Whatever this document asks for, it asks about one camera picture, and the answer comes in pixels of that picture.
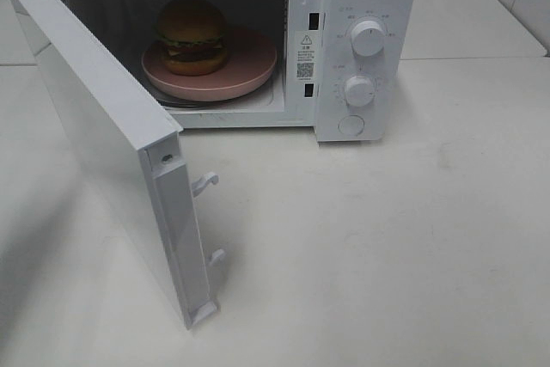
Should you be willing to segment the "pink round plate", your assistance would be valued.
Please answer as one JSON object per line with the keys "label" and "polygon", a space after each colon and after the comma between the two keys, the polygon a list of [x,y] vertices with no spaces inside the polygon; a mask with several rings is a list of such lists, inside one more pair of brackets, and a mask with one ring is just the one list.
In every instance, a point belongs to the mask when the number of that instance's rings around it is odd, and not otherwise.
{"label": "pink round plate", "polygon": [[141,65],[154,87],[170,96],[191,101],[218,101],[245,95],[263,85],[278,61],[275,44],[264,34],[233,26],[226,41],[229,58],[208,75],[179,76],[162,64],[161,43],[156,41],[143,53]]}

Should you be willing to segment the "white microwave door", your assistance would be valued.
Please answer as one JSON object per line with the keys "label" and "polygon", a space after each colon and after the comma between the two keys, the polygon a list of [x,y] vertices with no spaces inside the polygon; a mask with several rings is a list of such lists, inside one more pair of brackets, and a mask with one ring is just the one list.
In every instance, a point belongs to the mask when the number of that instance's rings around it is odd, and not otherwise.
{"label": "white microwave door", "polygon": [[180,125],[61,0],[10,0],[65,134],[186,327],[217,310]]}

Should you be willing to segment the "burger with lettuce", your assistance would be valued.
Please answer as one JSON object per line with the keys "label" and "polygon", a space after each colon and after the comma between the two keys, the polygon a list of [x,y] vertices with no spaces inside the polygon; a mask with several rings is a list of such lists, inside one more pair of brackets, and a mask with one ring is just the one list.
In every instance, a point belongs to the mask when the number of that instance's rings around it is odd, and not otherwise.
{"label": "burger with lettuce", "polygon": [[221,69],[228,57],[222,12],[206,0],[171,0],[156,20],[162,64],[179,76],[203,76]]}

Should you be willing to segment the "glass microwave turntable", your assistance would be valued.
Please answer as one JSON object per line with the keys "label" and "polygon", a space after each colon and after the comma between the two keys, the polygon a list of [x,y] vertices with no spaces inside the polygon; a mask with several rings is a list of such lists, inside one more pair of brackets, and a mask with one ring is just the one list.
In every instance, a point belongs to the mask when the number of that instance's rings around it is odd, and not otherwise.
{"label": "glass microwave turntable", "polygon": [[236,107],[250,108],[250,107],[267,107],[275,100],[274,87],[278,84],[279,74],[271,75],[270,78],[260,87],[242,96],[238,96],[232,99],[218,100],[218,101],[191,101],[182,98],[176,98],[170,96],[159,89],[153,88],[150,92],[153,97],[162,105],[167,107],[177,108],[225,108]]}

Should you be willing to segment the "white lower timer knob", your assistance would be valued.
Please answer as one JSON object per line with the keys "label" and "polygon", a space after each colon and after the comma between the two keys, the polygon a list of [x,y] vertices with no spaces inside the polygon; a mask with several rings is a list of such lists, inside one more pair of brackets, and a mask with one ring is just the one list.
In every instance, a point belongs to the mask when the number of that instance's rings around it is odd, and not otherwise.
{"label": "white lower timer knob", "polygon": [[376,95],[376,83],[370,76],[352,76],[344,83],[344,99],[349,107],[366,107]]}

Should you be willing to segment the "white warning label sticker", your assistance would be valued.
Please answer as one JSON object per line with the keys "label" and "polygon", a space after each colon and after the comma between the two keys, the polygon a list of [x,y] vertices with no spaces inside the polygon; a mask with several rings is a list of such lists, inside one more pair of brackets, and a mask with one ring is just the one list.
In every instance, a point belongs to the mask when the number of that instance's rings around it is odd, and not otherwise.
{"label": "white warning label sticker", "polygon": [[319,51],[318,32],[316,30],[296,31],[293,46],[293,74],[296,80],[314,81]]}

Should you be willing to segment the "white microwave oven body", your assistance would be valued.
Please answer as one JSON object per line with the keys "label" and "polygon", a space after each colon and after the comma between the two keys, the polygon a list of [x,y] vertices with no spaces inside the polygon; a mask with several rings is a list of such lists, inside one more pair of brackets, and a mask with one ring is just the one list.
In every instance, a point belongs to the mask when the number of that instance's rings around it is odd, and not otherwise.
{"label": "white microwave oven body", "polygon": [[[143,50],[154,38],[154,20],[168,0],[61,0],[88,30],[150,93],[156,88],[141,67]],[[388,119],[388,83],[394,78],[413,0],[210,0],[236,25],[270,34],[279,51],[275,100],[267,107],[177,108],[157,101],[180,125],[192,128],[306,126],[320,141],[372,141],[382,137]],[[351,25],[365,17],[387,29],[384,48],[360,57],[351,48]],[[296,31],[316,30],[319,51],[312,82],[293,74]],[[374,100],[349,107],[344,83],[370,76]],[[338,128],[346,116],[364,119],[364,131],[352,137]]]}

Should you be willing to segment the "white upper power knob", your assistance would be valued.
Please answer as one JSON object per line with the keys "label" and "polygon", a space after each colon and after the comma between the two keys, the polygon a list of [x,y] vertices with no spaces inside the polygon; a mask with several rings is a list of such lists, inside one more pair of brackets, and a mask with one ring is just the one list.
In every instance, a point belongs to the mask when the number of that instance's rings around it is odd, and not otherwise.
{"label": "white upper power knob", "polygon": [[369,16],[351,25],[352,50],[360,57],[379,53],[385,45],[387,29],[380,19]]}

